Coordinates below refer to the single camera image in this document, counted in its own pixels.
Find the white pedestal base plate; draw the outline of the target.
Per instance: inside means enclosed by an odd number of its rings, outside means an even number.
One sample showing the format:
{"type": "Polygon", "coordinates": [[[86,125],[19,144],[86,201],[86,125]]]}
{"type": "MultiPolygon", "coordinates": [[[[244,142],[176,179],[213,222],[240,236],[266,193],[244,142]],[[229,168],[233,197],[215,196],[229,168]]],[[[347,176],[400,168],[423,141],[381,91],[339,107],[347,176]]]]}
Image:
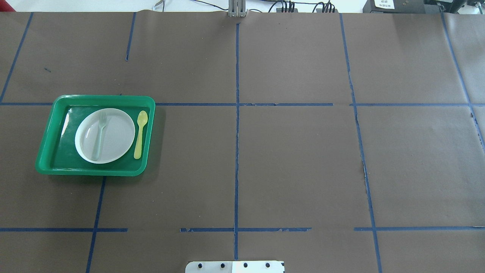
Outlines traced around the white pedestal base plate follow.
{"type": "Polygon", "coordinates": [[[186,273],[284,273],[283,261],[192,261],[185,268],[186,273]]]}

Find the green plastic tray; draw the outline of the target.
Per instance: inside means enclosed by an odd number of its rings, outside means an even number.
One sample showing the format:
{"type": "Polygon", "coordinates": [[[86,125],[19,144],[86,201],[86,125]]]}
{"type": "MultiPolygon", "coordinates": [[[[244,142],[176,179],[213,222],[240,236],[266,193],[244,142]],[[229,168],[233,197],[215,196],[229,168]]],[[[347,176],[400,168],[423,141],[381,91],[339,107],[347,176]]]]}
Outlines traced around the green plastic tray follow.
{"type": "Polygon", "coordinates": [[[52,104],[35,167],[42,174],[137,176],[147,167],[150,138],[155,115],[155,101],[149,96],[62,95],[52,104]],[[106,164],[89,163],[75,148],[75,133],[89,114],[104,108],[125,111],[135,123],[135,140],[120,159],[106,164]],[[143,130],[142,156],[133,157],[140,111],[148,114],[143,130]]]}

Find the black computer box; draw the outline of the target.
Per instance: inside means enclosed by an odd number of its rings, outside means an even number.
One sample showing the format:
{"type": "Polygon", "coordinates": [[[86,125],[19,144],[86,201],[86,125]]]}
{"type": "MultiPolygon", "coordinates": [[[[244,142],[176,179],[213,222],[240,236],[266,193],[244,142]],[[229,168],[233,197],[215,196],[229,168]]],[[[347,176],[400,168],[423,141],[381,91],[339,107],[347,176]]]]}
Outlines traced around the black computer box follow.
{"type": "Polygon", "coordinates": [[[362,13],[439,14],[442,9],[434,0],[367,0],[362,13]]]}

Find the yellow plastic spoon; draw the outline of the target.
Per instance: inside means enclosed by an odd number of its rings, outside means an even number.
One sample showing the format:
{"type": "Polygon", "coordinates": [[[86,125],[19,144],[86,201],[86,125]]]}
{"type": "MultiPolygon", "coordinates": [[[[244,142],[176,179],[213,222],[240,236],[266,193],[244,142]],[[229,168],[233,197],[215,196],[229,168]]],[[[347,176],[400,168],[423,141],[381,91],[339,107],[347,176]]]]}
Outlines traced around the yellow plastic spoon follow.
{"type": "Polygon", "coordinates": [[[136,160],[140,159],[142,156],[143,130],[145,125],[148,123],[148,119],[147,112],[144,110],[140,111],[137,118],[138,133],[135,142],[135,151],[133,154],[133,157],[136,160]]]}

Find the white round plate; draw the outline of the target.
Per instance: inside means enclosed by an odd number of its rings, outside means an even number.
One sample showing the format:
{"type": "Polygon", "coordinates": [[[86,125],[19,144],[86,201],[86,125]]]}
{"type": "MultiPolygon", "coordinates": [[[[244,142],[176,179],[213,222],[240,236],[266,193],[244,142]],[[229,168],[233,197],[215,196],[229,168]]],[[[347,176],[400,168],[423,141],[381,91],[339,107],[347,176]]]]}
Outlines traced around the white round plate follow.
{"type": "Polygon", "coordinates": [[[89,114],[75,133],[75,148],[79,156],[89,163],[106,164],[125,155],[135,140],[135,123],[125,112],[116,108],[104,108],[89,114]],[[103,130],[102,153],[98,161],[92,160],[92,152],[98,131],[99,113],[107,113],[107,125],[103,130]]]}

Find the grey aluminium frame post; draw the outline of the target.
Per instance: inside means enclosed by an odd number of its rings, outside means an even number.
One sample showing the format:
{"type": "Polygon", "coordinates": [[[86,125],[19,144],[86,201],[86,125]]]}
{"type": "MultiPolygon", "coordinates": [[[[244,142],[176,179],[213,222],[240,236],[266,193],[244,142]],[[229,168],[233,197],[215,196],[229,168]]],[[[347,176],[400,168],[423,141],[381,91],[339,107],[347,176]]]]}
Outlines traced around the grey aluminium frame post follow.
{"type": "Polygon", "coordinates": [[[228,1],[229,17],[246,17],[246,15],[247,15],[246,0],[228,1]]]}

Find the clear plastic fork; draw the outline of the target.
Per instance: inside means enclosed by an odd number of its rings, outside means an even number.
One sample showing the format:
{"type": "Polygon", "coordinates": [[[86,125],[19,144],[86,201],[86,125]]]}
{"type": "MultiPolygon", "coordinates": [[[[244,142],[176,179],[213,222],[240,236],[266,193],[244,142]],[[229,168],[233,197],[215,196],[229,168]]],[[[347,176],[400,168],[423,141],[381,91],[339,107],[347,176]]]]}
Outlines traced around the clear plastic fork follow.
{"type": "Polygon", "coordinates": [[[97,131],[97,136],[95,140],[95,145],[93,148],[92,152],[92,160],[93,161],[98,161],[100,158],[100,155],[102,153],[102,142],[103,142],[103,130],[107,125],[107,113],[106,111],[101,111],[99,113],[99,120],[98,120],[98,131],[97,131]]]}

